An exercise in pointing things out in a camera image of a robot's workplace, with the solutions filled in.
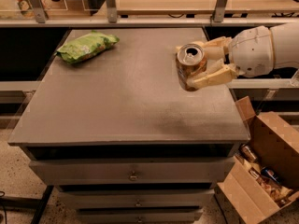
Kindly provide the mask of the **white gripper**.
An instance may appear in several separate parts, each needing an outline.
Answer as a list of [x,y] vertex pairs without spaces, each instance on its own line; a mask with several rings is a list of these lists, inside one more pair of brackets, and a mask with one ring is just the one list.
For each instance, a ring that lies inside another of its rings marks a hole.
[[[197,90],[229,83],[238,75],[268,75],[274,69],[272,34],[264,26],[244,30],[233,39],[221,36],[193,44],[200,46],[209,60],[217,60],[207,63],[206,71],[187,79],[187,85]],[[228,54],[231,63],[225,64],[223,59]]]

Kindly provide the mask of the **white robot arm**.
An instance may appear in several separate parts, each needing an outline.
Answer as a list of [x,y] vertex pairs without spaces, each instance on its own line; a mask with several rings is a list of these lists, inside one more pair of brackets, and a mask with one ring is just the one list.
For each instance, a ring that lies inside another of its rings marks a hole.
[[258,26],[235,37],[193,41],[176,48],[176,65],[186,91],[258,77],[275,69],[299,67],[299,24]]

